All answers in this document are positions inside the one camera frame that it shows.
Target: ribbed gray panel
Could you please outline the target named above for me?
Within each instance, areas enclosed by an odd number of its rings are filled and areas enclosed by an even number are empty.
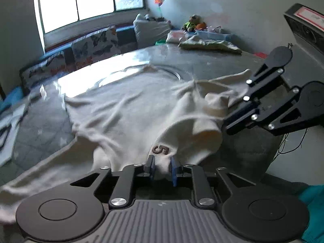
[[[244,243],[229,233],[217,215],[189,200],[136,200],[112,210],[102,225],[78,243]]]

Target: teddy bear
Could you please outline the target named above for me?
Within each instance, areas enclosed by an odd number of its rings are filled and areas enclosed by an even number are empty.
[[[194,14],[193,16],[190,17],[189,21],[183,25],[181,29],[187,32],[193,32],[199,23],[200,23],[200,16]]]

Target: patterned cushion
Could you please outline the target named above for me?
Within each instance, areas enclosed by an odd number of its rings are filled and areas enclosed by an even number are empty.
[[[51,77],[61,77],[65,74],[75,71],[75,65],[65,64],[64,51],[57,52],[51,55],[43,62],[34,65],[21,73],[23,85],[31,90],[44,80]]]
[[[116,29],[108,27],[72,42],[77,69],[120,54]]]

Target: white plastic bag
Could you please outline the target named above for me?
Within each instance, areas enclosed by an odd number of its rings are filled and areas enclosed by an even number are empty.
[[[180,42],[184,42],[187,39],[188,39],[187,32],[183,30],[173,30],[168,33],[166,43],[179,44]]]

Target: red object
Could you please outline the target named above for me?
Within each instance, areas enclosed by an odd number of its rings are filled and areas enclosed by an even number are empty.
[[[257,53],[255,53],[254,54],[255,56],[258,56],[258,57],[260,57],[260,58],[267,58],[267,54],[265,54],[265,53],[262,53],[262,52],[257,52]]]

